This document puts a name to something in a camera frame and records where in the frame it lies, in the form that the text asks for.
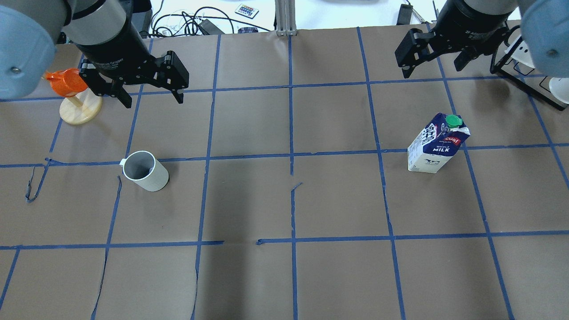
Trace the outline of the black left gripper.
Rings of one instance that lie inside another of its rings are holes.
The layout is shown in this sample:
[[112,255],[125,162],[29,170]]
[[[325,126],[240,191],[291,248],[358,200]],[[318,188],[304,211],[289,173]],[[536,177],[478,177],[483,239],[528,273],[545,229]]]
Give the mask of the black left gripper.
[[123,26],[112,39],[93,45],[79,45],[84,54],[79,70],[83,81],[96,95],[111,95],[128,109],[132,98],[124,85],[149,84],[172,93],[177,103],[184,101],[189,72],[174,51],[152,56],[134,26]]

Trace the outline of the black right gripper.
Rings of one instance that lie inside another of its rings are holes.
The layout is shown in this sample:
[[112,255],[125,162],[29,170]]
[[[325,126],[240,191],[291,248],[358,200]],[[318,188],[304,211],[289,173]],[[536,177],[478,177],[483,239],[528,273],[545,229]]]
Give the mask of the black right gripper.
[[395,50],[403,77],[408,79],[417,66],[443,54],[460,52],[453,61],[460,72],[478,56],[494,53],[505,38],[510,14],[439,12],[431,32],[411,28]]

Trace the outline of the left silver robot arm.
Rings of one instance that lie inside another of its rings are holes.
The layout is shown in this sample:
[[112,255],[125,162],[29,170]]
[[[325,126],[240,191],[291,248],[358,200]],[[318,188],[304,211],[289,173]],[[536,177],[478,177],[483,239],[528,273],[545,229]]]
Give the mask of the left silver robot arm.
[[189,73],[177,54],[150,54],[131,14],[117,0],[3,0],[0,4],[0,96],[30,95],[49,68],[61,33],[83,53],[79,75],[97,96],[132,98],[124,85],[149,84],[180,104]]

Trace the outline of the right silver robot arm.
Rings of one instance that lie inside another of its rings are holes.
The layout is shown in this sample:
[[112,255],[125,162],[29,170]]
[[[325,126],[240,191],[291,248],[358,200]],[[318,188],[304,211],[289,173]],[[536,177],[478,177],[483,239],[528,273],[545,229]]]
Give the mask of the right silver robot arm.
[[479,56],[491,56],[513,30],[507,22],[520,12],[521,39],[533,66],[543,74],[568,77],[569,5],[566,0],[447,0],[429,32],[410,29],[394,55],[404,78],[426,61],[457,53],[454,67],[462,71]]

